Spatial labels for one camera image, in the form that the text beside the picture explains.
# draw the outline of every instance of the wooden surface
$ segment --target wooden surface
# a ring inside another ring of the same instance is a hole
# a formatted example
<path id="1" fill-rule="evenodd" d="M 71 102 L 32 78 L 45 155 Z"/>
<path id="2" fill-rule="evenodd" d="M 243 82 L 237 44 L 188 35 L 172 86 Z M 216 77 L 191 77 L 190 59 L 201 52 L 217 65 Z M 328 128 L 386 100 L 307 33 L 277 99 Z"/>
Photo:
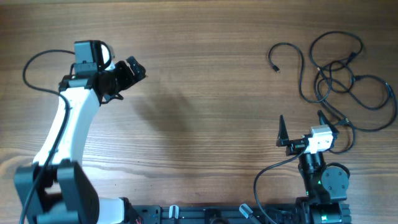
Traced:
<path id="1" fill-rule="evenodd" d="M 306 103 L 297 88 L 304 52 L 304 93 L 313 98 L 316 69 L 308 48 L 320 34 L 346 30 L 365 51 L 351 64 L 355 74 L 374 74 L 398 91 L 398 18 L 395 1 L 210 1 L 0 6 L 0 223 L 16 223 L 21 211 L 12 181 L 41 148 L 58 99 L 24 86 L 26 61 L 42 50 L 73 49 L 76 40 L 99 39 L 116 59 L 134 55 L 148 78 L 122 92 L 124 101 L 100 108 L 87 137 L 83 166 L 100 197 L 128 197 L 134 204 L 254 204 L 252 182 L 264 167 L 286 159 L 275 147 L 279 115 L 291 138 L 317 125 L 320 105 Z M 333 35 L 315 48 L 320 63 L 357 49 Z M 29 81 L 56 89 L 74 58 L 46 55 L 28 71 Z M 335 76 L 347 82 L 346 72 Z M 363 81 L 353 90 L 377 105 L 382 86 Z M 345 95 L 330 102 L 358 126 L 375 127 L 392 106 L 365 111 Z M 396 223 L 398 124 L 358 133 L 355 148 L 327 154 L 346 165 L 354 223 Z M 351 136 L 341 129 L 337 149 Z M 297 161 L 274 169 L 258 185 L 264 203 L 293 203 L 304 196 Z"/>

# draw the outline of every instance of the wire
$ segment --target wire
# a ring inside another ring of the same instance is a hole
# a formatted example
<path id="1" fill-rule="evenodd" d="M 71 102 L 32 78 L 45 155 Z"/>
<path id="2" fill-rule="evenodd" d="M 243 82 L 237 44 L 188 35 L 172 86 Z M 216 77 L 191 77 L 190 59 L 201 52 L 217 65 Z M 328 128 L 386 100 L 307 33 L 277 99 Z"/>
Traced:
<path id="1" fill-rule="evenodd" d="M 25 203 L 24 203 L 24 206 L 22 207 L 21 217 L 20 217 L 20 219 L 19 219 L 19 223 L 20 223 L 20 224 L 24 224 L 24 222 L 25 222 L 25 216 L 26 216 L 26 213 L 27 213 L 27 209 L 29 208 L 30 201 L 32 200 L 32 196 L 33 196 L 35 190 L 37 190 L 37 188 L 39 187 L 39 185 L 40 185 L 41 182 L 42 182 L 42 178 L 43 178 L 43 176 L 44 176 L 44 172 L 45 172 L 46 168 L 49 166 L 49 163 L 50 163 L 50 161 L 52 160 L 52 158 L 53 158 L 53 156 L 54 156 L 54 154 L 55 154 L 55 152 L 56 152 L 56 149 L 57 149 L 58 144 L 59 144 L 59 142 L 60 142 L 60 140 L 61 140 L 63 131 L 65 130 L 65 126 L 66 126 L 66 124 L 67 124 L 67 122 L 68 122 L 68 118 L 69 118 L 69 110 L 70 110 L 70 107 L 69 107 L 68 99 L 66 99 L 63 95 L 61 95 L 60 93 L 58 93 L 58 92 L 56 92 L 56 91 L 48 90 L 48 89 L 45 89 L 45 88 L 39 88 L 39 87 L 33 86 L 32 84 L 30 84 L 30 83 L 26 80 L 26 70 L 27 70 L 27 67 L 30 65 L 30 63 L 32 63 L 32 61 L 35 60 L 37 57 L 39 57 L 39 56 L 41 56 L 41 55 L 43 55 L 43 54 L 52 53 L 52 52 L 62 52 L 62 53 L 68 53 L 68 54 L 73 54 L 73 55 L 75 54 L 74 52 L 71 52 L 71 51 L 68 51 L 68 50 L 46 50 L 46 51 L 43 51 L 43 52 L 41 52 L 41 53 L 38 53 L 37 55 L 35 55 L 35 56 L 33 56 L 31 59 L 29 59 L 29 61 L 25 64 L 25 67 L 24 67 L 24 69 L 23 69 L 23 71 L 22 71 L 22 79 L 23 79 L 24 83 L 25 83 L 29 88 L 32 88 L 32 89 L 34 89 L 34 90 L 38 90 L 38 91 L 42 91 L 42 92 L 46 92 L 46 93 L 51 93 L 51 94 L 57 95 L 57 96 L 59 96 L 59 97 L 64 101 L 64 103 L 65 103 L 65 115 L 64 115 L 64 117 L 63 117 L 63 121 L 62 121 L 60 130 L 59 130 L 59 132 L 58 132 L 58 134 L 57 134 L 57 137 L 55 138 L 54 144 L 53 144 L 51 150 L 49 151 L 49 156 L 48 156 L 47 159 L 45 160 L 43 166 L 41 167 L 39 173 L 37 174 L 37 176 L 36 176 L 36 178 L 35 178 L 35 180 L 34 180 L 34 182 L 33 182 L 32 187 L 31 187 L 30 190 L 29 190 L 29 193 L 27 194 L 26 201 L 25 201 Z"/>
<path id="2" fill-rule="evenodd" d="M 70 65 L 69 75 L 72 75 L 73 68 L 75 68 L 76 63 Z"/>
<path id="3" fill-rule="evenodd" d="M 339 167 L 340 169 L 344 170 L 344 172 L 346 172 L 347 178 L 350 177 L 351 173 L 349 172 L 349 169 L 343 164 L 340 164 L 338 162 L 331 162 L 328 165 L 326 165 L 326 167 L 331 167 L 331 166 Z"/>
<path id="4" fill-rule="evenodd" d="M 262 171 L 260 171 L 260 172 L 257 174 L 256 178 L 254 179 L 254 185 L 253 185 L 254 198 L 256 198 L 256 202 L 257 202 L 257 204 L 258 204 L 258 206 L 259 206 L 261 212 L 262 212 L 262 213 L 268 218 L 268 220 L 271 221 L 273 224 L 278 224 L 278 223 L 276 223 L 276 222 L 266 213 L 266 211 L 261 207 L 261 203 L 260 203 L 260 200 L 259 200 L 259 196 L 257 195 L 257 181 L 258 181 L 258 179 L 260 178 L 260 176 L 261 176 L 263 173 L 265 173 L 266 171 L 268 171 L 268 170 L 270 170 L 270 169 L 273 169 L 273 168 L 275 168 L 275 167 L 279 167 L 279 166 L 281 166 L 281 165 L 284 165 L 284 164 L 286 164 L 286 163 L 288 163 L 288 162 L 292 162 L 293 160 L 295 160 L 295 159 L 297 159 L 298 157 L 300 157 L 304 152 L 305 152 L 305 150 L 303 150 L 302 152 L 300 152 L 300 153 L 297 154 L 296 156 L 291 157 L 290 159 L 287 159 L 287 160 L 282 161 L 282 162 L 278 162 L 277 164 L 271 165 L 271 166 L 269 166 L 269 167 L 263 169 Z"/>
<path id="5" fill-rule="evenodd" d="M 341 34 L 341 35 L 347 35 L 349 37 L 354 38 L 355 40 L 357 40 L 359 42 L 360 48 L 357 52 L 351 52 L 350 55 L 348 57 L 345 57 L 343 59 L 340 60 L 334 60 L 330 63 L 328 63 L 325 66 L 320 66 L 319 64 L 316 63 L 316 61 L 313 59 L 313 48 L 315 46 L 315 44 L 322 39 L 324 36 L 326 35 L 330 35 L 330 34 Z M 298 80 L 298 92 L 300 93 L 300 96 L 307 102 L 309 103 L 320 103 L 324 109 L 327 110 L 327 112 L 329 112 L 333 117 L 335 117 L 338 122 L 335 125 L 343 125 L 343 126 L 348 126 L 349 128 L 352 129 L 353 131 L 353 140 L 350 144 L 349 147 L 347 147 L 346 149 L 342 150 L 342 151 L 332 151 L 329 150 L 331 153 L 334 154 L 342 154 L 345 152 L 348 152 L 349 150 L 351 150 L 356 142 L 356 133 L 355 131 L 364 131 L 364 132 L 375 132 L 375 131 L 380 131 L 388 126 L 390 126 L 397 118 L 397 99 L 395 96 L 394 91 L 392 90 L 391 86 L 384 81 L 383 79 L 375 76 L 375 75 L 354 75 L 353 71 L 349 68 L 348 64 L 350 62 L 352 62 L 363 50 L 364 48 L 364 44 L 362 42 L 362 40 L 357 36 L 354 35 L 350 32 L 344 32 L 344 31 L 331 31 L 331 32 L 326 32 L 324 34 L 322 34 L 321 36 L 319 36 L 318 38 L 316 38 L 310 46 L 310 50 L 309 50 L 309 58 L 310 61 L 312 62 L 312 64 L 318 69 L 318 72 L 315 76 L 314 82 L 313 82 L 313 89 L 314 89 L 314 94 L 316 96 L 316 98 L 318 100 L 309 100 L 308 98 L 306 98 L 303 93 L 302 93 L 302 77 L 303 77 L 303 70 L 304 70 L 304 56 L 302 51 L 294 44 L 290 44 L 290 43 L 278 43 L 275 44 L 274 46 L 271 47 L 270 51 L 268 52 L 268 61 L 272 67 L 272 69 L 274 69 L 276 72 L 280 72 L 278 66 L 274 65 L 272 63 L 271 60 L 271 53 L 272 51 L 280 46 L 280 45 L 288 45 L 293 47 L 295 50 L 297 50 L 300 54 L 300 59 L 301 59 L 301 67 L 300 67 L 300 78 Z M 333 68 L 333 66 L 335 64 L 339 64 L 340 66 L 337 68 Z M 342 84 L 339 80 L 335 79 L 332 77 L 332 73 L 342 70 L 342 69 L 346 69 L 349 73 L 349 87 L 345 86 L 344 84 Z M 325 74 L 323 73 L 324 71 L 329 72 L 329 77 L 326 77 Z M 386 92 L 387 92 L 387 98 L 380 103 L 378 106 L 375 107 L 371 107 L 371 106 L 367 106 L 365 105 L 358 97 L 356 97 L 352 92 L 351 89 L 352 87 L 354 87 L 354 84 L 360 80 L 363 80 L 365 78 L 370 78 L 373 79 L 381 84 L 384 85 L 384 87 L 386 88 Z M 328 90 L 326 91 L 325 95 L 322 95 L 321 91 L 320 91 L 320 85 L 322 84 L 322 82 L 325 82 L 326 85 L 328 86 Z M 337 90 L 336 88 L 333 88 L 332 83 L 335 83 L 337 85 L 339 85 L 340 87 L 342 87 L 343 90 Z M 341 94 L 349 94 L 359 105 L 361 105 L 363 108 L 367 109 L 367 110 L 371 110 L 371 111 L 377 111 L 383 107 L 385 107 L 387 105 L 387 103 L 392 100 L 393 103 L 393 114 L 391 119 L 386 123 L 383 124 L 382 126 L 378 127 L 378 128 L 372 128 L 372 129 L 366 129 L 366 128 L 359 128 L 357 126 L 355 126 L 348 118 L 345 114 L 343 114 L 341 111 L 339 111 L 338 109 L 336 109 L 334 106 L 332 106 L 326 99 L 328 98 L 329 94 L 331 91 L 334 91 L 335 93 L 341 93 Z"/>

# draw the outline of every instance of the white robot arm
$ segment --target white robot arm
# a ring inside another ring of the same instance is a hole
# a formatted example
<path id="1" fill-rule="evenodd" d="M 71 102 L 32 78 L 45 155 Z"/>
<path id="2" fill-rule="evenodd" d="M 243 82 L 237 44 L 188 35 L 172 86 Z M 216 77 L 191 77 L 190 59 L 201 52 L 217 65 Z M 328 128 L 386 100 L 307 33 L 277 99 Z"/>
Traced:
<path id="1" fill-rule="evenodd" d="M 120 91 L 146 77 L 145 68 L 134 57 L 126 59 L 130 66 L 124 61 L 114 64 L 113 57 L 111 47 L 104 42 L 75 42 L 75 74 L 64 76 L 58 87 L 69 102 L 69 117 L 57 150 L 46 167 L 45 180 L 30 201 L 29 223 L 141 223 L 128 199 L 98 198 L 81 169 L 88 130 L 100 106 L 113 99 L 122 100 Z M 20 167 L 16 172 L 14 182 L 22 204 L 37 171 L 49 157 L 64 116 L 65 102 L 60 97 L 49 135 L 32 166 Z M 60 194 L 45 192 L 53 182 L 60 184 Z"/>

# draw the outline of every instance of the tangled cable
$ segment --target tangled cable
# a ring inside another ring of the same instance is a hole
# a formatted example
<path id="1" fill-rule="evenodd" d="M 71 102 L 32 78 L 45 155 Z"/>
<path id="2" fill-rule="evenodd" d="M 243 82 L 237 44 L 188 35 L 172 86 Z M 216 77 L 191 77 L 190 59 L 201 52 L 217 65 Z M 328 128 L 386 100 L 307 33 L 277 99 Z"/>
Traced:
<path id="1" fill-rule="evenodd" d="M 315 46 L 315 44 L 322 39 L 324 36 L 326 35 L 330 35 L 330 34 L 342 34 L 342 35 L 347 35 L 349 37 L 352 37 L 354 39 L 356 39 L 359 44 L 360 44 L 360 48 L 357 52 L 351 52 L 350 55 L 346 58 L 340 59 L 340 60 L 334 60 L 330 63 L 328 63 L 327 65 L 321 66 L 319 64 L 316 63 L 316 61 L 313 59 L 313 48 Z M 350 149 L 352 149 L 355 145 L 355 141 L 356 141 L 356 134 L 355 131 L 364 131 L 364 132 L 376 132 L 376 131 L 380 131 L 388 126 L 390 126 L 397 118 L 397 99 L 396 96 L 394 94 L 394 91 L 392 90 L 391 86 L 384 81 L 383 79 L 374 76 L 374 75 L 354 75 L 352 69 L 349 68 L 348 64 L 350 62 L 352 62 L 361 52 L 362 49 L 364 47 L 362 40 L 357 36 L 354 35 L 350 32 L 344 32 L 344 31 L 330 31 L 330 32 L 326 32 L 324 34 L 322 34 L 321 36 L 319 36 L 318 38 L 316 38 L 311 46 L 310 46 L 310 51 L 309 51 L 309 58 L 312 62 L 312 64 L 318 69 L 318 73 L 315 76 L 314 82 L 313 82 L 313 90 L 315 93 L 315 96 L 318 100 L 309 100 L 307 97 L 304 96 L 303 92 L 302 92 L 302 78 L 303 78 L 303 70 L 304 70 L 304 55 L 303 52 L 294 44 L 290 44 L 290 43 L 278 43 L 275 44 L 274 46 L 271 47 L 271 49 L 268 52 L 268 61 L 271 65 L 271 67 L 276 71 L 276 72 L 280 72 L 278 66 L 274 65 L 271 61 L 271 53 L 272 51 L 281 45 L 288 45 L 293 47 L 295 50 L 297 50 L 300 54 L 300 58 L 301 58 L 301 68 L 300 68 L 300 78 L 298 80 L 298 92 L 300 93 L 300 96 L 307 102 L 309 103 L 320 103 L 324 109 L 327 110 L 327 112 L 329 112 L 333 117 L 335 117 L 338 122 L 335 125 L 344 125 L 344 126 L 349 126 L 352 129 L 353 132 L 353 140 L 350 144 L 349 147 L 347 147 L 346 149 L 342 150 L 342 151 L 332 151 L 329 150 L 331 153 L 334 154 L 341 154 L 344 152 L 349 151 Z M 334 64 L 339 64 L 340 66 L 338 68 L 333 68 Z M 345 86 L 344 84 L 342 84 L 339 80 L 335 79 L 332 77 L 332 73 L 333 72 L 337 72 L 339 70 L 342 69 L 346 69 L 349 73 L 349 87 Z M 326 77 L 326 75 L 324 74 L 324 71 L 329 72 L 329 77 Z M 379 106 L 375 106 L 375 107 L 371 107 L 371 106 L 367 106 L 365 105 L 360 99 L 358 99 L 352 92 L 351 89 L 354 86 L 354 84 L 360 80 L 363 80 L 365 78 L 370 78 L 373 79 L 381 84 L 383 84 L 386 88 L 387 91 L 387 98 L 379 105 Z M 325 82 L 326 85 L 328 86 L 328 90 L 326 91 L 325 95 L 322 95 L 321 91 L 320 91 L 320 85 L 322 84 L 322 82 Z M 337 85 L 339 85 L 340 87 L 342 87 L 343 90 L 337 90 L 336 88 L 333 88 L 332 84 L 336 83 Z M 349 94 L 359 105 L 361 105 L 363 108 L 367 109 L 367 110 L 372 110 L 372 111 L 376 111 L 379 110 L 381 108 L 383 108 L 384 106 L 387 105 L 387 103 L 392 100 L 394 108 L 393 108 L 393 115 L 391 117 L 391 119 L 384 125 L 378 127 L 378 128 L 372 128 L 372 129 L 366 129 L 366 128 L 359 128 L 357 126 L 355 126 L 350 119 L 348 119 L 347 116 L 345 116 L 341 111 L 339 111 L 338 109 L 336 109 L 334 106 L 332 106 L 326 99 L 328 98 L 329 94 L 331 91 L 334 91 L 335 93 L 341 93 L 341 94 Z"/>

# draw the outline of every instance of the cable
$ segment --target cable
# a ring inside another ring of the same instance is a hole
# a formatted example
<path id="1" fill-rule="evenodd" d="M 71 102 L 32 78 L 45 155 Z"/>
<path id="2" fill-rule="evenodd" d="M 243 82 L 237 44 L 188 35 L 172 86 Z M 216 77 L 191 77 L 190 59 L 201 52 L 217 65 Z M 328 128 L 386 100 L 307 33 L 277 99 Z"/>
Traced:
<path id="1" fill-rule="evenodd" d="M 326 168 L 331 166 L 339 167 L 340 169 L 344 170 L 344 172 L 346 172 L 348 178 L 350 177 L 351 173 L 349 172 L 349 169 L 343 164 L 340 164 L 338 162 L 331 162 L 328 165 L 326 165 Z"/>
<path id="2" fill-rule="evenodd" d="M 350 55 L 348 57 L 345 57 L 343 59 L 340 60 L 334 60 L 330 63 L 328 63 L 325 66 L 320 66 L 319 64 L 316 63 L 316 61 L 313 59 L 313 48 L 315 46 L 315 44 L 322 39 L 324 36 L 326 35 L 330 35 L 330 34 L 341 34 L 341 35 L 347 35 L 349 37 L 354 38 L 355 40 L 357 40 L 360 44 L 360 48 L 357 52 L 351 52 Z M 395 96 L 394 91 L 392 90 L 391 86 L 384 81 L 383 79 L 374 76 L 374 75 L 354 75 L 353 71 L 349 68 L 348 64 L 350 62 L 352 62 L 363 50 L 364 48 L 364 44 L 362 42 L 362 40 L 357 36 L 354 35 L 350 32 L 344 32 L 344 31 L 330 31 L 330 32 L 326 32 L 324 34 L 322 34 L 321 36 L 319 36 L 318 38 L 316 38 L 310 46 L 310 50 L 309 50 L 309 58 L 310 61 L 312 62 L 312 64 L 318 69 L 318 72 L 315 76 L 314 82 L 313 82 L 313 89 L 314 89 L 314 94 L 316 96 L 316 98 L 318 100 L 309 100 L 308 98 L 306 98 L 303 93 L 302 93 L 302 77 L 303 77 L 303 70 L 304 70 L 304 56 L 302 51 L 294 44 L 290 44 L 290 43 L 278 43 L 275 44 L 274 46 L 271 47 L 271 49 L 268 52 L 268 61 L 272 67 L 272 69 L 274 69 L 276 72 L 280 72 L 279 67 L 274 65 L 272 63 L 271 60 L 271 53 L 272 51 L 280 46 L 280 45 L 288 45 L 293 47 L 295 50 L 297 50 L 300 54 L 300 59 L 301 59 L 301 67 L 300 67 L 300 78 L 298 80 L 298 92 L 300 93 L 300 96 L 307 102 L 309 103 L 320 103 L 324 109 L 327 110 L 327 112 L 329 112 L 333 117 L 335 117 L 338 122 L 335 125 L 343 125 L 343 126 L 348 126 L 352 129 L 353 131 L 353 140 L 350 144 L 349 147 L 347 147 L 346 149 L 342 150 L 342 151 L 332 151 L 329 150 L 331 153 L 334 154 L 342 154 L 345 152 L 348 152 L 350 149 L 352 149 L 355 145 L 356 142 L 356 133 L 355 131 L 364 131 L 364 132 L 375 132 L 375 131 L 380 131 L 388 126 L 390 126 L 397 118 L 397 99 Z M 333 66 L 335 64 L 339 64 L 340 66 L 337 68 L 333 68 Z M 332 73 L 342 70 L 342 69 L 346 69 L 349 73 L 349 87 L 345 86 L 344 84 L 342 84 L 339 80 L 334 79 L 332 77 Z M 329 77 L 326 77 L 325 74 L 323 73 L 324 71 L 329 72 Z M 352 92 L 351 89 L 354 86 L 354 84 L 360 80 L 363 80 L 365 78 L 371 78 L 381 84 L 383 84 L 386 88 L 386 92 L 387 92 L 387 98 L 380 103 L 378 106 L 375 107 L 371 107 L 371 106 L 367 106 L 365 105 L 358 97 L 356 97 Z M 325 82 L 326 85 L 328 86 L 328 90 L 326 91 L 325 95 L 322 95 L 321 91 L 320 91 L 320 85 L 322 82 Z M 340 87 L 342 87 L 343 90 L 337 90 L 336 88 L 333 88 L 332 83 L 336 83 L 337 85 L 339 85 Z M 341 94 L 349 94 L 359 105 L 361 105 L 363 108 L 367 109 L 367 110 L 371 110 L 371 111 L 377 111 L 383 107 L 385 107 L 387 105 L 387 103 L 392 100 L 393 103 L 393 114 L 391 119 L 386 123 L 383 124 L 382 126 L 378 127 L 378 128 L 372 128 L 372 129 L 366 129 L 366 128 L 359 128 L 357 126 L 355 126 L 348 118 L 347 116 L 345 116 L 341 111 L 339 111 L 338 109 L 336 109 L 334 106 L 332 106 L 326 99 L 328 98 L 329 94 L 331 91 L 334 91 L 335 93 L 341 93 Z"/>
<path id="3" fill-rule="evenodd" d="M 76 63 L 70 65 L 69 75 L 72 75 L 73 68 L 75 68 Z"/>
<path id="4" fill-rule="evenodd" d="M 38 91 L 43 91 L 43 92 L 46 92 L 46 93 L 51 93 L 51 94 L 57 95 L 60 98 L 62 98 L 62 100 L 65 103 L 65 116 L 63 117 L 63 121 L 62 121 L 60 130 L 59 130 L 59 132 L 57 134 L 57 137 L 55 138 L 54 144 L 53 144 L 51 150 L 49 151 L 49 156 L 45 160 L 43 166 L 41 167 L 39 173 L 36 176 L 36 179 L 33 182 L 32 187 L 29 190 L 29 193 L 27 194 L 26 201 L 24 203 L 24 206 L 22 207 L 21 217 L 19 218 L 19 223 L 20 224 L 24 224 L 24 222 L 25 222 L 25 216 L 26 216 L 27 209 L 29 208 L 30 200 L 32 199 L 34 191 L 37 190 L 37 188 L 41 184 L 41 180 L 42 180 L 42 177 L 44 175 L 44 172 L 45 172 L 46 168 L 49 166 L 49 163 L 50 163 L 50 161 L 52 160 L 52 158 L 53 158 L 53 156 L 55 154 L 55 151 L 56 151 L 56 149 L 58 147 L 59 141 L 61 140 L 63 131 L 65 130 L 65 126 L 66 126 L 68 118 L 69 118 L 69 110 L 70 110 L 69 102 L 63 95 L 61 95 L 60 93 L 58 93 L 56 91 L 53 91 L 53 90 L 48 90 L 48 89 L 45 89 L 45 88 L 39 88 L 39 87 L 33 86 L 26 80 L 26 70 L 27 70 L 27 67 L 30 65 L 30 63 L 32 63 L 32 61 L 35 60 L 37 57 L 39 57 L 39 56 L 41 56 L 43 54 L 52 53 L 52 52 L 62 52 L 62 53 L 68 53 L 68 54 L 73 54 L 73 55 L 75 54 L 74 52 L 71 52 L 71 51 L 68 51 L 68 50 L 46 50 L 46 51 L 43 51 L 41 53 L 38 53 L 37 55 L 35 55 L 31 59 L 29 59 L 29 61 L 25 64 L 25 67 L 24 67 L 24 69 L 22 71 L 22 79 L 23 79 L 24 83 L 29 88 L 32 88 L 32 89 L 38 90 Z"/>
<path id="5" fill-rule="evenodd" d="M 271 166 L 269 166 L 269 167 L 263 169 L 262 171 L 260 171 L 260 172 L 257 174 L 256 178 L 254 179 L 254 185 L 253 185 L 254 198 L 256 198 L 256 202 L 257 202 L 257 204 L 258 204 L 258 206 L 259 206 L 261 212 L 262 212 L 262 213 L 269 219 L 269 221 L 271 221 L 273 224 L 278 224 L 278 223 L 276 223 L 276 222 L 266 213 L 266 211 L 261 207 L 261 203 L 260 203 L 259 197 L 258 197 L 258 195 L 257 195 L 257 181 L 258 181 L 258 179 L 260 178 L 260 176 L 261 176 L 263 173 L 265 173 L 266 171 L 268 171 L 268 170 L 270 170 L 270 169 L 273 169 L 273 168 L 275 168 L 275 167 L 284 165 L 284 164 L 286 164 L 286 163 L 288 163 L 288 162 L 292 162 L 293 160 L 295 160 L 295 159 L 297 159 L 298 157 L 300 157 L 304 152 L 305 152 L 305 150 L 303 150 L 302 152 L 300 152 L 300 153 L 297 154 L 296 156 L 291 157 L 290 159 L 287 159 L 287 160 L 282 161 L 282 162 L 278 162 L 277 164 L 271 165 Z"/>

